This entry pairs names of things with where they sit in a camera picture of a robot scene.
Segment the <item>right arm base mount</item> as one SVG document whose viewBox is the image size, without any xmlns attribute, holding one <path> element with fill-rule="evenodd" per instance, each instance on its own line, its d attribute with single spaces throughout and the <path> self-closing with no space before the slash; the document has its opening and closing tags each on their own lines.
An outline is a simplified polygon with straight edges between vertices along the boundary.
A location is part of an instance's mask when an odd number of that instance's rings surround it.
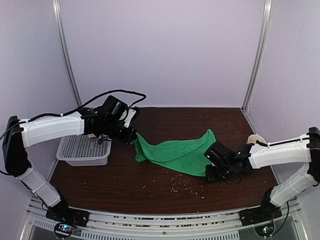
<svg viewBox="0 0 320 240">
<path fill-rule="evenodd" d="M 282 211 L 271 203 L 271 190 L 268 190 L 260 206 L 241 210 L 238 214 L 243 227 L 254 225 L 259 237 L 270 238 L 276 232 L 274 220 L 282 216 Z"/>
</svg>

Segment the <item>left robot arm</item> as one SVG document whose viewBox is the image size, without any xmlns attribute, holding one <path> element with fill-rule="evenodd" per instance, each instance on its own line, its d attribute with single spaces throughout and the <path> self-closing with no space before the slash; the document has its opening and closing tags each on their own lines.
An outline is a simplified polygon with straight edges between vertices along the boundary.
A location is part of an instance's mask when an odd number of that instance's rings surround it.
<svg viewBox="0 0 320 240">
<path fill-rule="evenodd" d="M 11 116 L 1 135 L 5 170 L 38 196 L 61 222 L 72 218 L 72 211 L 61 192 L 40 174 L 28 158 L 27 148 L 42 142 L 69 136 L 94 135 L 99 140 L 108 137 L 126 145 L 136 139 L 132 122 L 140 114 L 138 108 L 106 109 L 83 107 L 73 112 L 44 113 L 30 119 Z"/>
</svg>

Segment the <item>green microfiber towel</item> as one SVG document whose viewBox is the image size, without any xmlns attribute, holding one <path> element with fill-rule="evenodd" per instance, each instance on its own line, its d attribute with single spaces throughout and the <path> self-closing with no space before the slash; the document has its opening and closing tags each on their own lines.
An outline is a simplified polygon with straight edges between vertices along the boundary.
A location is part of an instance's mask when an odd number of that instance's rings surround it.
<svg viewBox="0 0 320 240">
<path fill-rule="evenodd" d="M 157 145 L 148 143 L 140 134 L 131 142 L 135 146 L 135 160 L 149 161 L 158 166 L 183 174 L 205 177 L 206 166 L 211 161 L 205 157 L 206 150 L 216 142 L 212 130 L 197 139 L 168 140 Z"/>
</svg>

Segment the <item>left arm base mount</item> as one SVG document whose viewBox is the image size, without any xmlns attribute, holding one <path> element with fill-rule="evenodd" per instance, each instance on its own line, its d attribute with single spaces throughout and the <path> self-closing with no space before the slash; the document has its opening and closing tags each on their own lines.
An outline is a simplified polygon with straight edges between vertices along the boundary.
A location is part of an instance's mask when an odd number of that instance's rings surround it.
<svg viewBox="0 0 320 240">
<path fill-rule="evenodd" d="M 45 201 L 42 206 L 46 207 L 46 218 L 57 221 L 53 227 L 53 233 L 59 240 L 69 238 L 78 227 L 86 227 L 90 213 L 86 210 L 69 207 L 63 196 L 54 206 L 49 206 Z"/>
</svg>

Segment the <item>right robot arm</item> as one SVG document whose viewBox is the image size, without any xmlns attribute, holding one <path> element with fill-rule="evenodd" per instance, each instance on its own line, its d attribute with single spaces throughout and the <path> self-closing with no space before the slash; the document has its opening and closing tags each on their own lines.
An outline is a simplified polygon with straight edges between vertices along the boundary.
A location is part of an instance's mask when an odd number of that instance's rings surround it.
<svg viewBox="0 0 320 240">
<path fill-rule="evenodd" d="M 237 151 L 216 141 L 204 156 L 211 162 L 205 167 L 205 174 L 212 183 L 267 166 L 303 164 L 286 181 L 265 192 L 261 206 L 256 210 L 256 216 L 261 221 L 268 220 L 288 200 L 320 183 L 320 130 L 317 127 L 311 127 L 308 133 L 288 140 L 246 143 Z"/>
</svg>

